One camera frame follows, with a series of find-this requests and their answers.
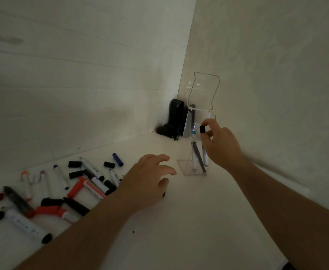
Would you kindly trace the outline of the thin white marker dark tip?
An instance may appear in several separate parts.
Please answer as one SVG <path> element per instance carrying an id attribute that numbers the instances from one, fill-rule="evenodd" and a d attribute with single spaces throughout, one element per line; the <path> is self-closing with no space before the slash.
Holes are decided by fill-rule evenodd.
<path id="1" fill-rule="evenodd" d="M 62 187 L 64 190 L 69 190 L 69 185 L 65 179 L 65 177 L 63 176 L 63 173 L 61 172 L 60 168 L 58 165 L 54 164 L 53 165 L 53 169 L 56 175 L 56 178 L 59 180 L 59 182 L 61 183 Z"/>

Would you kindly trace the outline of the white marker black ends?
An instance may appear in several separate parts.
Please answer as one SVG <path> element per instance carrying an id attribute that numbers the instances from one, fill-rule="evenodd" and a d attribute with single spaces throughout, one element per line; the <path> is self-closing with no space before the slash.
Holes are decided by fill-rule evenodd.
<path id="1" fill-rule="evenodd" d="M 83 174 L 88 177 L 94 185 L 100 189 L 105 195 L 110 195 L 112 193 L 111 189 L 109 189 L 107 186 L 102 184 L 102 182 L 88 169 L 83 170 Z"/>

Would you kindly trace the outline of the thin white marker black cap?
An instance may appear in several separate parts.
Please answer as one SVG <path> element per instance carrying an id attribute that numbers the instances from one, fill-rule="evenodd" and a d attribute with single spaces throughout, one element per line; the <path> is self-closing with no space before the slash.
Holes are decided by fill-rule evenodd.
<path id="1" fill-rule="evenodd" d="M 199 127 L 200 133 L 206 133 L 205 126 Z M 202 154 L 203 154 L 203 164 L 205 167 L 208 167 L 209 161 L 208 161 L 208 154 L 204 145 L 204 142 L 202 141 Z"/>

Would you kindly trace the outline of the person's left forearm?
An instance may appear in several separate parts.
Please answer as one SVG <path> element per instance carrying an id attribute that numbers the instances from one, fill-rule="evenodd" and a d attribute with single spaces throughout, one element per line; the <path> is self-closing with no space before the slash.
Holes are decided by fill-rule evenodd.
<path id="1" fill-rule="evenodd" d="M 117 235 L 138 211 L 115 192 L 14 270 L 99 270 Z"/>

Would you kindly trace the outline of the black marker red end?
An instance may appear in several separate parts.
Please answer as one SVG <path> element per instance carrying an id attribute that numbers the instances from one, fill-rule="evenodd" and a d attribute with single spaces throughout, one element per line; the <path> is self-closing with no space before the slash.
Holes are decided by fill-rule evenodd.
<path id="1" fill-rule="evenodd" d="M 33 218 L 36 215 L 35 209 L 12 187 L 3 186 L 3 192 L 25 217 Z"/>

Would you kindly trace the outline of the person's right forearm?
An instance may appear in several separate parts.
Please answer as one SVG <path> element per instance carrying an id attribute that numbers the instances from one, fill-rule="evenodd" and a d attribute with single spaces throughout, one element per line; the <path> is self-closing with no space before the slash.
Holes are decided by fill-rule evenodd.
<path id="1" fill-rule="evenodd" d="M 329 270 L 329 209 L 241 159 L 223 164 L 296 270 Z"/>

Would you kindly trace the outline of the thin white marker orange cap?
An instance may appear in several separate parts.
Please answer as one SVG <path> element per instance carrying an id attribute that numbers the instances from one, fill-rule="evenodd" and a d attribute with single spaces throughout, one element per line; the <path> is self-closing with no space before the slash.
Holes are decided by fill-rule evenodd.
<path id="1" fill-rule="evenodd" d="M 21 180 L 23 182 L 25 194 L 26 194 L 26 201 L 31 201 L 33 198 L 32 187 L 30 184 L 29 174 L 27 171 L 22 171 L 21 173 Z"/>

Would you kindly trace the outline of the person's right hand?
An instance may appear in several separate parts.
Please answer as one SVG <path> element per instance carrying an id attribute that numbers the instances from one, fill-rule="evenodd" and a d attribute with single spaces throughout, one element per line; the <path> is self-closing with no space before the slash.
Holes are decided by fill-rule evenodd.
<path id="1" fill-rule="evenodd" d="M 234 134 L 228 128 L 222 128 L 215 119 L 205 119 L 202 126 L 213 131 L 213 137 L 201 134 L 209 158 L 229 173 L 242 167 L 247 160 Z"/>

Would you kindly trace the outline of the large white marker black cap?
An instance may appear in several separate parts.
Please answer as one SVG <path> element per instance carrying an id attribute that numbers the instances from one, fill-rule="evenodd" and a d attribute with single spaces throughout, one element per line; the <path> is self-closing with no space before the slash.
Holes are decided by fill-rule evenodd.
<path id="1" fill-rule="evenodd" d="M 14 209 L 5 210 L 5 218 L 43 245 L 48 244 L 53 239 L 51 233 L 44 231 L 41 227 L 33 223 L 29 218 L 25 217 Z"/>

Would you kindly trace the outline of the clear acrylic pen box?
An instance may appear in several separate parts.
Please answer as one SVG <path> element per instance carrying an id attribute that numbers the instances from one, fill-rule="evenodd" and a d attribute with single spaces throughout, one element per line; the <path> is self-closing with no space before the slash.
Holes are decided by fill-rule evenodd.
<path id="1" fill-rule="evenodd" d="M 185 148 L 185 155 L 187 156 L 187 158 L 177 160 L 179 167 L 185 176 L 206 176 L 209 171 L 209 166 L 211 164 L 209 156 L 208 167 L 205 167 L 207 170 L 206 174 L 202 173 L 202 169 L 199 164 L 197 165 L 197 171 L 193 171 L 191 141 L 196 141 L 201 157 L 203 159 L 202 141 L 199 127 L 202 125 L 202 122 L 207 118 L 216 119 L 216 115 L 213 113 L 213 100 L 219 86 L 219 76 L 200 72 L 194 72 L 193 80 L 185 86 L 185 106 L 189 107 L 192 104 L 195 105 L 194 127 L 191 131 L 190 137 L 184 138 L 187 143 L 187 146 Z M 206 131 L 210 130 L 208 126 L 206 126 L 205 129 Z"/>

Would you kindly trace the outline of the thin white marker blue cap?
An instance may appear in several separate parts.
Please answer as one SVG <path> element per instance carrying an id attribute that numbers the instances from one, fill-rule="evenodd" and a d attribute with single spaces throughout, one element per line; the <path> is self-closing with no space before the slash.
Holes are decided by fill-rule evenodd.
<path id="1" fill-rule="evenodd" d="M 195 153 L 195 150 L 194 150 L 194 143 L 195 143 L 195 140 L 192 140 L 191 141 L 191 146 L 192 146 L 192 169 L 194 172 L 197 171 L 197 165 L 198 165 L 198 158 L 197 158 L 197 155 Z"/>

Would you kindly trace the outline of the white marker red cap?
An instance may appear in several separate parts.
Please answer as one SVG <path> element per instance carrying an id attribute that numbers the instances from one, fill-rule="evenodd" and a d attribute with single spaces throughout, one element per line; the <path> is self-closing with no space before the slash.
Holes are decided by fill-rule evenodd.
<path id="1" fill-rule="evenodd" d="M 57 216 L 71 224 L 76 223 L 80 220 L 79 217 L 65 209 L 62 209 L 60 206 L 39 206 L 36 208 L 35 212 L 38 215 Z"/>

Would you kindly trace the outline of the person's left hand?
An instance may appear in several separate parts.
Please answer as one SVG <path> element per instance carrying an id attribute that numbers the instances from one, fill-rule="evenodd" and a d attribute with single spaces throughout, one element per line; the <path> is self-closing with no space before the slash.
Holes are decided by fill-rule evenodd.
<path id="1" fill-rule="evenodd" d="M 134 214 L 158 203 L 163 195 L 158 193 L 158 183 L 162 178 L 174 176 L 176 170 L 166 164 L 140 163 L 140 159 L 126 173 L 115 191 L 113 198 L 119 210 Z"/>

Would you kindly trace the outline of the thin white marker purple cap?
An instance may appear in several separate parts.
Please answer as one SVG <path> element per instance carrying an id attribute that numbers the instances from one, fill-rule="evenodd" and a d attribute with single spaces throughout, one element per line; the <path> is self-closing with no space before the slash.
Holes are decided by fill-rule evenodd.
<path id="1" fill-rule="evenodd" d="M 43 197 L 44 198 L 52 198 L 51 192 L 50 192 L 50 184 L 48 180 L 47 173 L 45 170 L 40 171 L 40 176 L 41 176 L 41 188 L 43 192 Z"/>

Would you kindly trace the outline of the thick black marker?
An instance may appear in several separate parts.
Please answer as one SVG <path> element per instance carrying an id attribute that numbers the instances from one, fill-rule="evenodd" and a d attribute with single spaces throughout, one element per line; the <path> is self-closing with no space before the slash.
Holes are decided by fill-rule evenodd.
<path id="1" fill-rule="evenodd" d="M 63 197 L 64 203 L 67 204 L 70 208 L 72 208 L 75 212 L 80 214 L 81 216 L 87 215 L 91 210 L 79 203 L 78 201 L 68 198 L 68 197 Z"/>

